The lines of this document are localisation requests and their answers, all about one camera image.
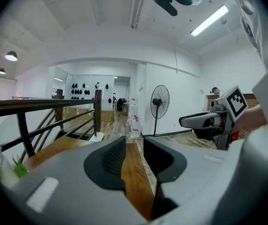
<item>person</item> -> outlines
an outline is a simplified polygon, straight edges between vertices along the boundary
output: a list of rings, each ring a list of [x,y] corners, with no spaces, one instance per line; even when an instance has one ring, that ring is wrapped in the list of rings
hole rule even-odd
[[[268,11],[261,0],[240,0],[241,24],[247,39],[259,53],[268,71]],[[248,109],[235,123],[233,132],[258,128],[267,121],[260,105]]]
[[[214,95],[219,95],[220,97],[223,96],[223,91],[219,90],[217,87],[213,87],[210,93],[213,93]]]

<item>black chair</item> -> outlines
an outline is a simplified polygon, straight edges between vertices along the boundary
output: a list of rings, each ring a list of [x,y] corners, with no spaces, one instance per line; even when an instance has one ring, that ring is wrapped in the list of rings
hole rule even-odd
[[[117,111],[122,111],[122,110],[123,110],[123,100],[122,98],[120,98],[117,101]]]

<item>metal railing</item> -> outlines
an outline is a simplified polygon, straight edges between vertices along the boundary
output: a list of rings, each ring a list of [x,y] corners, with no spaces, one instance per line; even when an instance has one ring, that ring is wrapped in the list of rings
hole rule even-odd
[[[0,117],[6,116],[6,115],[17,115],[18,120],[18,126],[20,131],[20,137],[14,139],[13,141],[10,141],[8,143],[1,144],[2,151],[8,150],[20,143],[24,143],[24,147],[26,150],[26,153],[29,157],[32,157],[35,154],[35,148],[38,145],[38,141],[41,139],[43,133],[45,131],[48,131],[46,134],[46,137],[49,135],[51,129],[53,129],[56,126],[60,126],[63,128],[63,124],[71,121],[73,119],[76,119],[78,117],[84,116],[88,113],[94,113],[94,116],[92,119],[85,121],[83,124],[79,125],[75,129],[73,129],[71,132],[65,134],[64,136],[70,135],[74,132],[76,132],[78,129],[83,127],[84,125],[88,124],[90,121],[93,120],[94,124],[90,126],[79,138],[82,138],[84,135],[86,135],[92,128],[94,128],[94,134],[96,135],[97,132],[100,132],[100,126],[101,126],[101,90],[95,90],[95,99],[87,99],[87,100],[64,100],[64,99],[22,99],[22,100],[5,100],[0,101]],[[62,96],[62,90],[58,90],[57,92],[57,98]],[[85,105],[85,104],[93,104],[94,109],[91,111],[87,111],[85,113],[76,115],[71,118],[62,119],[62,108],[66,106],[76,106],[76,105]],[[44,109],[55,109],[55,123],[51,123],[51,121],[54,119],[52,117],[50,119],[50,122],[47,123],[46,126],[42,127],[43,123],[46,121],[47,118],[44,118],[44,120],[41,122],[41,126],[38,127],[35,131],[28,132],[27,129],[27,123],[26,123],[26,112],[32,112],[32,111],[38,111],[38,110],[44,110]],[[37,139],[34,146],[32,146],[33,138],[37,135],[40,135]],[[45,141],[42,142],[40,145],[39,150],[43,147]]]

